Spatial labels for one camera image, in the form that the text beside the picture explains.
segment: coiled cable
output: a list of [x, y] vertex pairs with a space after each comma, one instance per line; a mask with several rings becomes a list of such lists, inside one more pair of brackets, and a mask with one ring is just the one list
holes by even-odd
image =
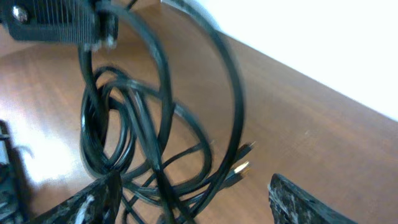
[[[121, 173], [123, 187], [135, 195], [130, 201], [124, 195], [122, 197], [122, 201], [126, 206], [123, 213], [124, 223], [126, 223], [128, 213], [133, 216], [136, 222], [145, 223], [132, 207], [138, 199], [163, 208], [164, 216], [160, 219], [161, 223], [195, 223], [194, 218], [209, 204], [215, 194], [224, 187], [223, 184], [226, 184], [226, 178], [230, 173], [231, 166], [248, 151], [245, 149], [247, 146], [245, 146], [237, 154], [244, 123], [244, 97], [239, 73], [234, 59], [229, 53], [228, 46], [199, 12], [183, 1], [172, 1], [188, 12], [191, 18], [199, 24], [210, 37], [223, 59], [234, 96], [233, 129], [227, 153], [220, 167], [214, 174], [209, 176], [213, 156], [208, 137], [189, 110], [181, 103], [174, 101], [169, 66], [159, 40], [134, 12], [114, 6], [110, 2], [98, 2], [95, 7], [98, 13], [112, 14], [126, 21], [143, 39], [150, 55], [154, 59], [160, 80], [160, 87], [157, 90], [153, 86], [131, 78], [126, 72], [116, 67], [105, 66], [93, 71], [91, 52], [83, 47], [78, 49], [81, 72], [86, 82], [81, 104], [81, 156], [85, 167], [96, 178], [106, 175], [111, 170], [118, 170]], [[104, 73], [113, 74], [113, 78], [105, 84], [97, 86], [97, 80]], [[123, 97], [122, 101], [111, 96], [111, 91], [113, 90], [117, 90], [120, 93]], [[162, 115], [159, 133], [155, 133], [147, 105], [148, 98], [155, 98], [161, 104]], [[119, 113], [121, 132], [113, 155], [107, 158], [103, 151], [110, 110], [115, 110]], [[173, 115], [177, 115], [190, 126], [199, 143], [162, 162], [162, 154], [169, 139]], [[140, 142], [146, 160], [132, 171], [127, 171], [134, 158], [137, 139]], [[173, 161], [197, 151], [201, 151], [203, 154], [204, 162], [201, 171], [193, 178], [172, 186], [164, 169]], [[136, 184], [134, 179], [145, 174], [148, 170], [153, 172], [149, 179], [141, 186]], [[149, 187], [149, 184], [154, 180], [156, 180], [157, 186]], [[187, 200], [180, 200], [181, 196], [206, 186], [208, 187], [203, 192]], [[180, 211], [179, 217], [175, 218], [173, 209]]]

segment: white wall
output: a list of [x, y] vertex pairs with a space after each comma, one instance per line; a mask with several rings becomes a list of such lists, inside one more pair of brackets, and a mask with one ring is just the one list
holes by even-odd
[[235, 39], [398, 121], [398, 2], [197, 0]]

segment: cable plug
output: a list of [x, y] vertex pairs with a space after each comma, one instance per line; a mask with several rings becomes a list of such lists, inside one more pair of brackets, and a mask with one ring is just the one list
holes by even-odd
[[234, 184], [242, 180], [245, 174], [250, 170], [249, 164], [249, 161], [246, 161], [244, 164], [241, 164], [235, 169], [230, 170], [223, 184], [221, 185], [221, 189], [232, 187]]
[[252, 149], [256, 142], [243, 144], [236, 152], [235, 162], [243, 159]]

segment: wooden table surface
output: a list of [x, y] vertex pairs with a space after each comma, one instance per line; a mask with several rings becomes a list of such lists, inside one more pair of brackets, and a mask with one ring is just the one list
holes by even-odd
[[[231, 90], [220, 59], [206, 37], [180, 13], [157, 4], [140, 9], [139, 14], [164, 45], [174, 97], [194, 112], [214, 139], [218, 166], [232, 123]], [[242, 143], [256, 141], [256, 147], [247, 156], [252, 164], [248, 176], [221, 191], [198, 221], [273, 223], [267, 185], [277, 172], [357, 222], [396, 223], [398, 123], [228, 40], [246, 91]], [[133, 78], [158, 84], [146, 48], [125, 26], [117, 49], [100, 50], [94, 61], [95, 66], [114, 63]], [[26, 191], [31, 193], [29, 207], [36, 215], [93, 181], [79, 153], [83, 89], [74, 46], [36, 45], [0, 58], [0, 118], [7, 121], [22, 154], [30, 186]], [[151, 108], [159, 122], [159, 106], [153, 102]], [[119, 134], [118, 116], [112, 113], [111, 117], [107, 152]], [[194, 142], [188, 129], [175, 121], [164, 159]], [[133, 165], [141, 160], [138, 155]], [[179, 182], [200, 166], [201, 156], [194, 154], [167, 172]], [[136, 208], [149, 223], [160, 213], [142, 202]]]

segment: cable loop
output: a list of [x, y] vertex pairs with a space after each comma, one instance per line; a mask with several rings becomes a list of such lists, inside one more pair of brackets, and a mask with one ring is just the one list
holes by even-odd
[[[121, 173], [123, 187], [135, 195], [130, 201], [125, 196], [122, 197], [126, 206], [123, 215], [124, 223], [126, 223], [127, 213], [130, 213], [136, 222], [144, 223], [132, 207], [138, 199], [162, 207], [164, 215], [161, 219], [168, 223], [194, 223], [193, 218], [207, 206], [214, 194], [222, 189], [221, 184], [226, 179], [231, 166], [236, 162], [236, 151], [243, 128], [244, 98], [234, 60], [222, 38], [199, 13], [181, 1], [176, 3], [181, 4], [190, 12], [194, 21], [210, 36], [224, 61], [234, 93], [234, 125], [231, 139], [220, 167], [209, 176], [213, 155], [208, 137], [192, 113], [173, 99], [167, 58], [157, 37], [133, 12], [114, 6], [107, 1], [98, 2], [96, 4], [97, 12], [116, 15], [118, 19], [125, 20], [141, 36], [154, 59], [160, 81], [160, 87], [156, 89], [133, 79], [126, 72], [114, 66], [103, 66], [93, 72], [91, 52], [85, 51], [83, 47], [78, 49], [80, 67], [86, 82], [81, 103], [81, 156], [88, 172], [96, 178], [108, 174], [111, 170]], [[105, 73], [112, 74], [112, 78], [98, 86], [97, 80]], [[121, 100], [111, 95], [114, 90], [119, 92]], [[155, 132], [147, 104], [149, 98], [159, 101], [161, 104], [159, 133]], [[119, 113], [121, 130], [113, 154], [107, 157], [104, 153], [104, 145], [110, 110]], [[162, 154], [170, 136], [174, 115], [190, 127], [198, 143], [164, 162]], [[146, 159], [138, 167], [128, 170], [134, 158], [137, 140]], [[164, 169], [173, 161], [197, 151], [203, 155], [201, 171], [181, 184], [172, 185]], [[136, 184], [134, 179], [148, 170], [152, 171], [149, 179], [143, 185]], [[156, 187], [149, 187], [154, 180], [157, 183]], [[207, 188], [203, 192], [184, 201], [180, 200], [181, 196], [206, 186]], [[180, 216], [177, 218], [173, 213], [175, 208], [180, 211]]]

